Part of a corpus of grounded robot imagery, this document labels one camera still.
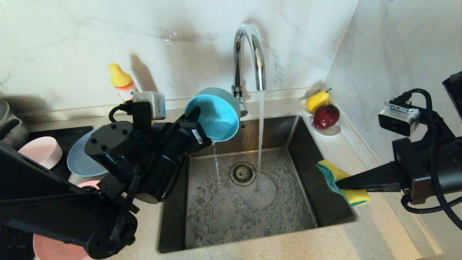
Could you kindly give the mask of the teal bowl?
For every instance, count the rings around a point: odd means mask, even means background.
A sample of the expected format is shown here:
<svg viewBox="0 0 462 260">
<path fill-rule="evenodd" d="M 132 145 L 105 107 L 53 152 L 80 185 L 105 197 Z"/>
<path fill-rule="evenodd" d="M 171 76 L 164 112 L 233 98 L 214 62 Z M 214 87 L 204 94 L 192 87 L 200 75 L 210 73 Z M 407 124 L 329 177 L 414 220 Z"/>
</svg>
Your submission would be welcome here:
<svg viewBox="0 0 462 260">
<path fill-rule="evenodd" d="M 199 91 L 186 105 L 185 113 L 200 108 L 198 122 L 208 138 L 215 143 L 233 138 L 240 126 L 241 110 L 236 97 L 217 87 Z"/>
</svg>

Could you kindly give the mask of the dark red apple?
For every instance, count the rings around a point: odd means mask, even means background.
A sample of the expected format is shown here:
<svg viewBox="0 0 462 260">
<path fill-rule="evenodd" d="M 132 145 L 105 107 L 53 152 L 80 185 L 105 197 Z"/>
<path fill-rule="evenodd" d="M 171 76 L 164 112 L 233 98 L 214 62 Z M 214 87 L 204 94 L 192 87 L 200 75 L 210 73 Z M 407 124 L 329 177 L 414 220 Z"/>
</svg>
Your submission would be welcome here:
<svg viewBox="0 0 462 260">
<path fill-rule="evenodd" d="M 320 107 L 314 114 L 314 126 L 318 129 L 327 129 L 335 125 L 340 118 L 340 111 L 334 105 Z"/>
</svg>

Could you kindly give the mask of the black induction cooktop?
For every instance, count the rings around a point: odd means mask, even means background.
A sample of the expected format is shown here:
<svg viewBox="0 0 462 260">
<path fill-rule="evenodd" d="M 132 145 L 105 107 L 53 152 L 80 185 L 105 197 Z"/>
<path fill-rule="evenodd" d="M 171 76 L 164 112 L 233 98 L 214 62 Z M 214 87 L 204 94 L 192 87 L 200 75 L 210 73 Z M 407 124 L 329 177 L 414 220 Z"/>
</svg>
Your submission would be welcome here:
<svg viewBox="0 0 462 260">
<path fill-rule="evenodd" d="M 67 166 L 67 156 L 72 146 L 82 138 L 83 135 L 93 130 L 91 126 L 57 129 L 48 131 L 33 132 L 30 140 L 45 136 L 57 140 L 63 150 L 63 156 L 51 171 L 57 176 L 68 180 L 71 171 Z M 7 226 L 0 226 L 0 260 L 34 260 L 36 257 L 33 250 L 33 234 L 23 232 Z"/>
</svg>

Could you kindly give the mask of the stainless steel sink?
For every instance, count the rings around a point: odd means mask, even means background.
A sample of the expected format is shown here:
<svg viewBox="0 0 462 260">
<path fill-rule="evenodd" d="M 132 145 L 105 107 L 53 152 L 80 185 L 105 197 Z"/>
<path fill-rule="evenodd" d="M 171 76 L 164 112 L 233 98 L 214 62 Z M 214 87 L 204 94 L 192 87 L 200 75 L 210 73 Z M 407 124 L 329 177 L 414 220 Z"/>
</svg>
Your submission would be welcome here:
<svg viewBox="0 0 462 260">
<path fill-rule="evenodd" d="M 250 240 L 344 224 L 356 219 L 330 191 L 316 164 L 323 159 L 300 116 L 266 118 L 262 150 L 259 121 L 189 156 L 164 202 L 160 253 Z M 256 169 L 249 186 L 232 183 L 229 170 L 246 161 Z"/>
</svg>

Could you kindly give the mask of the small white dish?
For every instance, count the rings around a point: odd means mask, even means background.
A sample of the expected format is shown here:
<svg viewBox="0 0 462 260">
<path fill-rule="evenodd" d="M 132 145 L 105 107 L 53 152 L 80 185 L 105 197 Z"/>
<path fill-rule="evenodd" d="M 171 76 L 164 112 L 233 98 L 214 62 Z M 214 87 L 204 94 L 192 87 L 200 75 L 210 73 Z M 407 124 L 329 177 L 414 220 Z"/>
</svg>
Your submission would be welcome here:
<svg viewBox="0 0 462 260">
<path fill-rule="evenodd" d="M 305 99 L 302 99 L 299 103 L 299 109 L 302 114 L 306 115 L 309 119 L 311 128 L 317 133 L 317 135 L 324 137 L 324 138 L 333 138 L 340 134 L 341 132 L 341 125 L 340 122 L 337 122 L 335 125 L 327 128 L 327 129 L 318 129 L 314 125 L 314 114 L 307 110 L 307 102 Z"/>
</svg>

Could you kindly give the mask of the pale pink bowl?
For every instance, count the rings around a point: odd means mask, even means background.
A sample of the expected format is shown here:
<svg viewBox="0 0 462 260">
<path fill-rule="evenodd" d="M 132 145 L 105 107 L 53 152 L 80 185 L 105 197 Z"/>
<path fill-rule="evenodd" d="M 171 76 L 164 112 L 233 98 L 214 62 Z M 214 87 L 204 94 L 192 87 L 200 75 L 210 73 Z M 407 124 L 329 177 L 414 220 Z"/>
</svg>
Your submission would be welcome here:
<svg viewBox="0 0 462 260">
<path fill-rule="evenodd" d="M 50 136 L 31 140 L 19 149 L 19 153 L 46 169 L 52 169 L 56 166 L 63 156 L 63 150 L 59 143 Z"/>
</svg>

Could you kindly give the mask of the yellow pear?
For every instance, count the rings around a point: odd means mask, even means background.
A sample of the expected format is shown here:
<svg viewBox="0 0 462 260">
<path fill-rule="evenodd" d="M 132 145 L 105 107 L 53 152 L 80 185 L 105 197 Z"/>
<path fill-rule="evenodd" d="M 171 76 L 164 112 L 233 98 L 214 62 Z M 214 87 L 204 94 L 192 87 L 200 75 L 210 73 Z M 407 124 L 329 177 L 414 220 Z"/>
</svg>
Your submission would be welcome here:
<svg viewBox="0 0 462 260">
<path fill-rule="evenodd" d="M 330 99 L 330 90 L 320 91 L 315 95 L 310 96 L 306 101 L 306 108 L 308 112 L 315 113 L 320 107 L 328 105 Z"/>
</svg>

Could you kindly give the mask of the orange dish soap bottle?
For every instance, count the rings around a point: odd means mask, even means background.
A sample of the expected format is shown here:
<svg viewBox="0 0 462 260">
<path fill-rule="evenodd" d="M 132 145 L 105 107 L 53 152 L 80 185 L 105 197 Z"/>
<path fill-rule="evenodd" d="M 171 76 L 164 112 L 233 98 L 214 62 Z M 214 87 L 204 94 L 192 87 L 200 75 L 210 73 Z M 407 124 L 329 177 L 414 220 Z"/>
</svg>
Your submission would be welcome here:
<svg viewBox="0 0 462 260">
<path fill-rule="evenodd" d="M 123 102 L 133 100 L 138 88 L 132 76 L 122 70 L 119 64 L 109 64 L 110 82 Z"/>
</svg>

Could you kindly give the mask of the round metal drain strainer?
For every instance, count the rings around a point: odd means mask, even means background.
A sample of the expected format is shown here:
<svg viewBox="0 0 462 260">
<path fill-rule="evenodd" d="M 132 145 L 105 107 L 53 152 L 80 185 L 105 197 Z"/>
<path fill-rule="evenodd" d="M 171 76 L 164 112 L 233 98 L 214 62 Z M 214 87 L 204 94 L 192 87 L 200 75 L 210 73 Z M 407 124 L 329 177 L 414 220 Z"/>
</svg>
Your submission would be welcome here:
<svg viewBox="0 0 462 260">
<path fill-rule="evenodd" d="M 256 169 L 252 164 L 240 161 L 231 166 L 229 176 L 235 185 L 249 186 L 256 179 Z"/>
</svg>

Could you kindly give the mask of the pink plate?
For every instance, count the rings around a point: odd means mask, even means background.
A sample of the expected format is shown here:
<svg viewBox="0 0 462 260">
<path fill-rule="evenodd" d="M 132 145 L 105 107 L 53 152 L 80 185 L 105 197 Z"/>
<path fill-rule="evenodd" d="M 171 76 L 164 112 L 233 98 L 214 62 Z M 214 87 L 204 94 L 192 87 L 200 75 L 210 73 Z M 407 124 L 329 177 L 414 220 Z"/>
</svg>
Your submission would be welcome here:
<svg viewBox="0 0 462 260">
<path fill-rule="evenodd" d="M 32 245 L 38 260 L 93 260 L 81 246 L 41 235 L 33 235 Z"/>
</svg>

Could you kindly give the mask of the blue grey plate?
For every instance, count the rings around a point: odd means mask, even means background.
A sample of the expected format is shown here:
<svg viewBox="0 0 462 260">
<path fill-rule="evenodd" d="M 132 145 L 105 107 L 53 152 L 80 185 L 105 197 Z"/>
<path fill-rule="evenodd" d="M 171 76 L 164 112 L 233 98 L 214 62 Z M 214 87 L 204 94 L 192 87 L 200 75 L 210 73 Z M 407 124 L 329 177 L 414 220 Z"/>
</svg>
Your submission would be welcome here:
<svg viewBox="0 0 462 260">
<path fill-rule="evenodd" d="M 90 139 L 91 134 L 95 131 L 95 129 L 91 130 L 90 132 L 83 135 L 82 138 L 79 138 L 79 140 L 72 146 L 70 152 L 68 153 L 68 169 L 78 176 L 94 177 L 108 173 L 107 169 L 102 167 L 99 163 L 94 161 L 84 152 L 87 141 Z"/>
</svg>

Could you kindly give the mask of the chrome gooseneck faucet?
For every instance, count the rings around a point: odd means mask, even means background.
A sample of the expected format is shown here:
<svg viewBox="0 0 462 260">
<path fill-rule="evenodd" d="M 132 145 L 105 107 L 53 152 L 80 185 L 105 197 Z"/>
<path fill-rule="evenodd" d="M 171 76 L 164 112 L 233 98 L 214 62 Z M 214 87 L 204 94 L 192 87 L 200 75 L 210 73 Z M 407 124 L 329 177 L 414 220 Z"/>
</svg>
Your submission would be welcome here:
<svg viewBox="0 0 462 260">
<path fill-rule="evenodd" d="M 250 46 L 253 58 L 256 90 L 260 92 L 267 90 L 266 61 L 260 36 L 253 25 L 243 23 L 238 26 L 233 42 L 234 84 L 231 87 L 232 94 L 238 103 L 239 117 L 245 117 L 248 114 L 244 101 L 244 88 L 241 85 L 241 50 L 245 40 Z"/>
</svg>

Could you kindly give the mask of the yellow green sponge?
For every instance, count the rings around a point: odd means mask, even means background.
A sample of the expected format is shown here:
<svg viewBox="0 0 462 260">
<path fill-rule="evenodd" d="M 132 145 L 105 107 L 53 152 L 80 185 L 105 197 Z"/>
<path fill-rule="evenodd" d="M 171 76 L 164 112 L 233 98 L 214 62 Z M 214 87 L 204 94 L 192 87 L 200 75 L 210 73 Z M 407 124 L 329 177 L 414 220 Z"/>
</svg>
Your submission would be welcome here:
<svg viewBox="0 0 462 260">
<path fill-rule="evenodd" d="M 336 184 L 337 181 L 351 177 L 350 174 L 335 166 L 327 160 L 319 161 L 316 167 L 323 174 L 330 191 L 339 194 L 351 207 L 368 204 L 371 197 L 365 189 L 342 189 Z"/>
</svg>

